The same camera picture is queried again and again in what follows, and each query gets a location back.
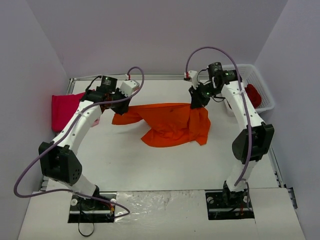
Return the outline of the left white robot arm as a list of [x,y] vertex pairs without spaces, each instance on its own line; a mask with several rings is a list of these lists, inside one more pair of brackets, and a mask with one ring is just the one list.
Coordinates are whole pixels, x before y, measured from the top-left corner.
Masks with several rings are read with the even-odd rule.
[[96,89],[92,90],[89,86],[85,89],[64,129],[51,142],[41,143],[38,149],[42,174],[83,197],[82,203],[89,209],[100,205],[100,190],[83,175],[82,164],[77,158],[79,147],[105,110],[126,113],[132,96],[140,89],[140,84],[130,78],[120,86],[116,78],[105,75],[100,78],[101,83]]

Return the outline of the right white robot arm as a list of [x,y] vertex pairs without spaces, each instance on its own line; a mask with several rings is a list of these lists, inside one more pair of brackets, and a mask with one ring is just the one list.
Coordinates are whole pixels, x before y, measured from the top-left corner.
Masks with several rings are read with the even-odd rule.
[[239,134],[231,146],[236,163],[223,184],[221,195],[222,202],[232,207],[248,189],[254,167],[268,153],[275,129],[257,113],[237,69],[224,70],[220,62],[215,62],[205,70],[209,77],[205,83],[198,80],[199,73],[194,70],[185,72],[184,79],[191,82],[192,109],[204,108],[210,99],[219,96],[228,103],[238,123]]

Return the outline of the orange t shirt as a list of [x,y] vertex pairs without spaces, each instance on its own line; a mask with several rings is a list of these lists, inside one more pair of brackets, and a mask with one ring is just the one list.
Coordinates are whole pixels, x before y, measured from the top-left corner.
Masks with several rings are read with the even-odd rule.
[[141,140],[150,147],[168,148],[189,142],[203,146],[211,127],[208,110],[191,108],[189,103],[155,103],[135,105],[128,112],[116,113],[113,125],[123,126],[145,121],[150,130]]

